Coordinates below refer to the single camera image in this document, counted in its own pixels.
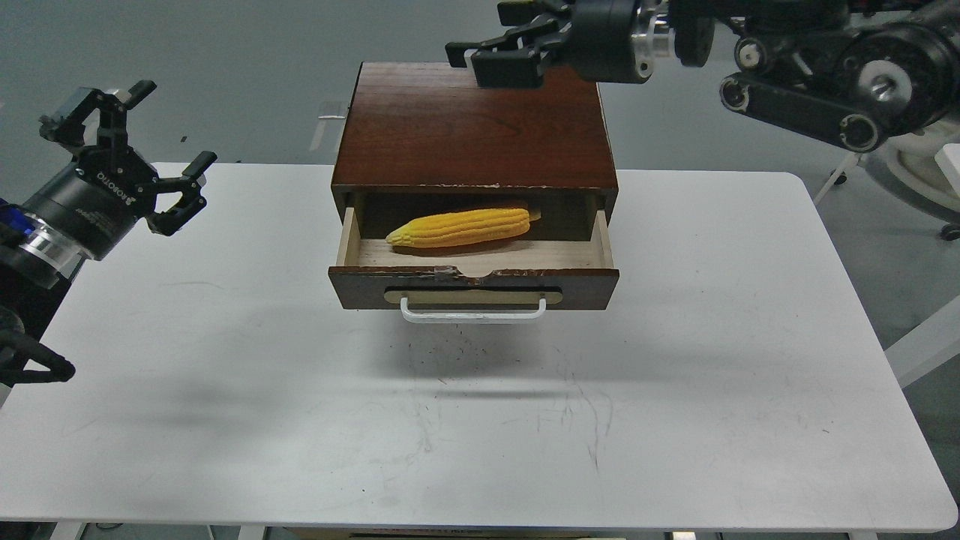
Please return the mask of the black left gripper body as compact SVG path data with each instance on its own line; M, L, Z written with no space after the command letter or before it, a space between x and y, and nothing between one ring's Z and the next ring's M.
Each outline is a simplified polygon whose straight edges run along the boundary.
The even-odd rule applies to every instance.
M135 222L154 211L157 198L137 193L137 185L158 180L158 171L137 151L97 146L69 149L69 163L34 192L21 211L33 215L102 260Z

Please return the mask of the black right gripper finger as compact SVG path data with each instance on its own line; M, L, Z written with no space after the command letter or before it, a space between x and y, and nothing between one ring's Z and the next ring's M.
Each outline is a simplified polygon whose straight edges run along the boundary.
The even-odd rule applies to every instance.
M548 63L545 41L556 31L556 21L532 21L490 40L447 42L445 54L453 68L473 72L480 88L537 89Z
M569 17L573 7L574 1L500 1L496 9L502 26L521 26L539 15Z

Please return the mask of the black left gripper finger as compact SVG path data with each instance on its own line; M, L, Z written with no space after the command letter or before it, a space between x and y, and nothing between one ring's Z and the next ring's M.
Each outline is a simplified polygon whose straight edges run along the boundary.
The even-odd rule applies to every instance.
M120 95L99 88L77 88L59 109L39 117L39 136L68 150L75 163L103 158L109 169L120 169L130 154L128 113L146 99L157 83L141 79ZM98 114L95 142L86 143L86 120Z
M172 236L188 221L195 218L206 207L206 198L202 195L203 174L216 163L218 154L213 151L201 151L195 160L184 168L178 178L155 178L142 184L142 195L181 194L167 211L152 211L146 215L148 228L152 233Z

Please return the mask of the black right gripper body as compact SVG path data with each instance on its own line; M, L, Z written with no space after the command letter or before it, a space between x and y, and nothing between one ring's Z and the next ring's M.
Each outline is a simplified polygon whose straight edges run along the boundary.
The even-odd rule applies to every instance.
M556 1L552 66L583 81L645 83L670 58L668 1Z

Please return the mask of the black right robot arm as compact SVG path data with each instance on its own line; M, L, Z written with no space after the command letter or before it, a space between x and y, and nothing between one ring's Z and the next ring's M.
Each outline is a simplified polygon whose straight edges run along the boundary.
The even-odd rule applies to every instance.
M723 106L870 153L958 107L956 1L505 1L504 34L448 42L447 62L489 89L535 89L549 66L645 83L659 58L703 66L716 25L737 38Z

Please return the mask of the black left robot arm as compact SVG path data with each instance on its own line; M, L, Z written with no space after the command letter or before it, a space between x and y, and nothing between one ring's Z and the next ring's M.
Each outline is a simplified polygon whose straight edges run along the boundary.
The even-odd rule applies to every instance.
M157 88L142 79L128 90L78 88L39 134L70 161L23 204L2 201L2 383L68 382L76 369L41 343L83 263L102 260L144 220L172 236L207 205L202 151L178 177L164 178L129 143L129 112Z

